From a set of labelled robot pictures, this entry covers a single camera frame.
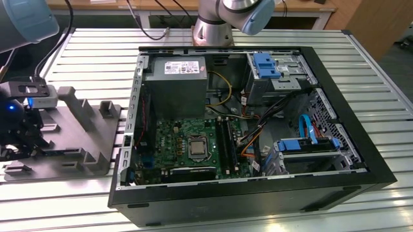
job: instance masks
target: white sticker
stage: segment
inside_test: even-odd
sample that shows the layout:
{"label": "white sticker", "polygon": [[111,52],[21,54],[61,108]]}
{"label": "white sticker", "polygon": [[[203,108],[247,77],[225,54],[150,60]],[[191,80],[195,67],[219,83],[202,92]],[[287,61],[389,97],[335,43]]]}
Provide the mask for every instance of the white sticker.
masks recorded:
{"label": "white sticker", "polygon": [[198,61],[174,61],[166,63],[166,74],[195,74],[199,73]]}
{"label": "white sticker", "polygon": [[271,149],[271,148],[270,148],[269,146],[265,146],[265,147],[263,147],[263,153],[267,153],[267,152],[270,151],[270,149]]}
{"label": "white sticker", "polygon": [[246,105],[246,97],[241,97],[241,105]]}
{"label": "white sticker", "polygon": [[259,164],[255,162],[255,160],[253,161],[253,168],[259,172]]}
{"label": "white sticker", "polygon": [[118,6],[118,8],[119,8],[119,9],[128,9],[130,7],[128,7],[128,6]]}
{"label": "white sticker", "polygon": [[334,8],[321,8],[319,11],[334,11]]}
{"label": "white sticker", "polygon": [[286,66],[277,66],[278,71],[289,71],[289,68]]}

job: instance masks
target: metal workbench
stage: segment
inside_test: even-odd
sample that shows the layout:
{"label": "metal workbench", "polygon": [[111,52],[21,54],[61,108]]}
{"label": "metal workbench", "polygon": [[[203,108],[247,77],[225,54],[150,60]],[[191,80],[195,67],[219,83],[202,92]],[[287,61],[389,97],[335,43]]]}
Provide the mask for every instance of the metal workbench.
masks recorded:
{"label": "metal workbench", "polygon": [[[162,29],[150,33],[162,34]],[[413,107],[352,36],[341,31],[265,30],[250,37],[234,31],[235,45],[311,46],[338,85],[398,182],[365,193],[329,211],[174,225],[164,231],[360,231],[413,227]],[[136,29],[76,29],[49,59],[48,83],[74,86],[91,104],[124,107],[140,46],[191,45],[187,29],[154,42]],[[124,120],[119,122],[119,133]],[[122,143],[119,134],[115,144]],[[112,169],[100,178],[9,184],[0,173],[0,231],[130,231],[136,226],[107,207]]]}

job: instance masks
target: yellow wire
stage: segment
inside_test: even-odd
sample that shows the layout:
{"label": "yellow wire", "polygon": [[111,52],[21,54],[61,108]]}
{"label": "yellow wire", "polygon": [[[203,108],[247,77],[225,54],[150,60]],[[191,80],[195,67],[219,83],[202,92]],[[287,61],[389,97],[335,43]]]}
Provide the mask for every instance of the yellow wire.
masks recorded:
{"label": "yellow wire", "polygon": [[246,145],[246,147],[245,147],[245,149],[243,149],[243,151],[242,151],[242,153],[241,153],[241,156],[245,156],[245,152],[246,152],[246,150],[247,150],[247,147],[251,146],[254,140],[258,138],[258,136],[259,136],[259,134],[261,134],[262,131],[263,131],[263,130],[261,129],[261,131],[258,132],[258,134],[254,136],[254,138],[251,139],[251,141],[250,141],[249,144]]}
{"label": "yellow wire", "polygon": [[222,76],[219,73],[217,73],[215,71],[209,71],[209,73],[215,74],[217,76],[219,76],[219,77],[225,80],[225,82],[226,82],[226,84],[227,84],[227,87],[229,87],[229,90],[230,90],[230,92],[229,92],[229,94],[227,94],[227,97],[226,97],[226,99],[225,99],[222,102],[215,103],[215,104],[207,104],[207,105],[206,105],[206,106],[218,106],[218,105],[222,105],[223,103],[226,103],[226,101],[231,98],[231,95],[233,95],[233,86],[231,86],[230,82],[227,81],[227,79],[225,78],[225,76]]}

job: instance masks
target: power supply label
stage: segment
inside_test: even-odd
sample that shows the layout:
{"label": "power supply label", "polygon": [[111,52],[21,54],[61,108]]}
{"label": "power supply label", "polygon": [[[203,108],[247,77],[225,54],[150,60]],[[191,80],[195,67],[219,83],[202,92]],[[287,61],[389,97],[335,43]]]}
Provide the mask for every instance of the power supply label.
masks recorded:
{"label": "power supply label", "polygon": [[174,61],[166,63],[166,74],[195,74],[199,73],[198,61]]}

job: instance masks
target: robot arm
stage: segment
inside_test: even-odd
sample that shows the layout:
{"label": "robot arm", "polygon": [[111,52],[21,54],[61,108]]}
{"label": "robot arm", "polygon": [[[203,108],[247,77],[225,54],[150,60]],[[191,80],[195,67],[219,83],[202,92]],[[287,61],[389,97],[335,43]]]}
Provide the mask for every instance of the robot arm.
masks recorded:
{"label": "robot arm", "polygon": [[59,32],[45,0],[0,0],[0,53],[36,44]]}
{"label": "robot arm", "polygon": [[199,0],[192,35],[195,45],[231,45],[231,26],[242,33],[255,35],[265,28],[274,8],[274,0]]}
{"label": "robot arm", "polygon": [[[199,0],[194,44],[233,44],[231,25],[245,34],[257,34],[275,8],[274,0]],[[0,53],[36,44],[59,32],[45,0],[0,0]]]}

